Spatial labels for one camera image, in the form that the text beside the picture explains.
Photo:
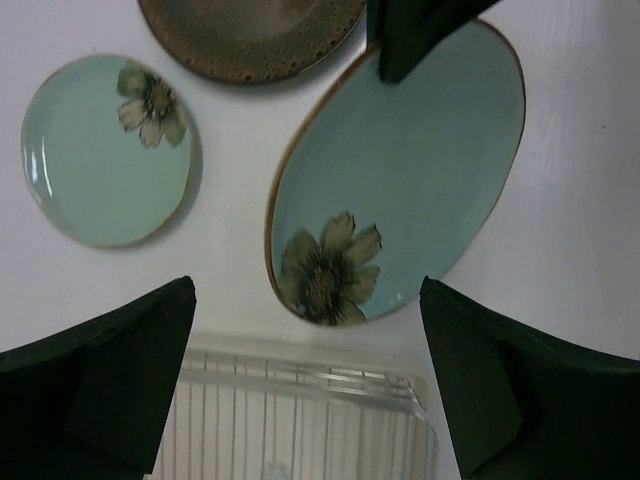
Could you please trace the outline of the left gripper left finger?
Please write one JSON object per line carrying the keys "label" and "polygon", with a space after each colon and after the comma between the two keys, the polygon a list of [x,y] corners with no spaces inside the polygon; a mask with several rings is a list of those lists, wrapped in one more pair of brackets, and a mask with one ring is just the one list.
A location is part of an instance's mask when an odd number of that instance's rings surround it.
{"label": "left gripper left finger", "polygon": [[153,471],[195,314],[177,278],[1,355],[4,479],[142,479]]}

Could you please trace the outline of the teal flower plate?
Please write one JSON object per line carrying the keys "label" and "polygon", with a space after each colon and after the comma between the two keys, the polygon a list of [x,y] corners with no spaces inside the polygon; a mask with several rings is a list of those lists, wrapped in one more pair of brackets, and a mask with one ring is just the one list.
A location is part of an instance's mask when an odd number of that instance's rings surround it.
{"label": "teal flower plate", "polygon": [[46,218],[98,248],[139,243],[181,207],[201,157],[195,120],[151,67],[116,54],[74,60],[32,97],[21,153]]}
{"label": "teal flower plate", "polygon": [[474,20],[400,84],[368,46],[285,149],[265,220],[274,293],[323,327],[373,321],[460,259],[492,213],[525,124],[520,59]]}

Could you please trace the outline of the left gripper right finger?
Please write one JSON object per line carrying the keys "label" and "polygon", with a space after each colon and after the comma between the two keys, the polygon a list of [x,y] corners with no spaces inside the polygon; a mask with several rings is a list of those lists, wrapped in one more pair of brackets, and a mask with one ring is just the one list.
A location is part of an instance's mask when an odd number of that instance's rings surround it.
{"label": "left gripper right finger", "polygon": [[635,479],[639,364],[426,278],[420,311],[465,479]]}

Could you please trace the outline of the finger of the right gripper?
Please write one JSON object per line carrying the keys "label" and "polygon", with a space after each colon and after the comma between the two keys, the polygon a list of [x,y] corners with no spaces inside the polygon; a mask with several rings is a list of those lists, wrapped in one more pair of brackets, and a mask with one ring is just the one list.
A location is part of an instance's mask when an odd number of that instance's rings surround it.
{"label": "finger of the right gripper", "polygon": [[379,77],[400,83],[447,36],[498,0],[368,0],[367,43],[381,45]]}

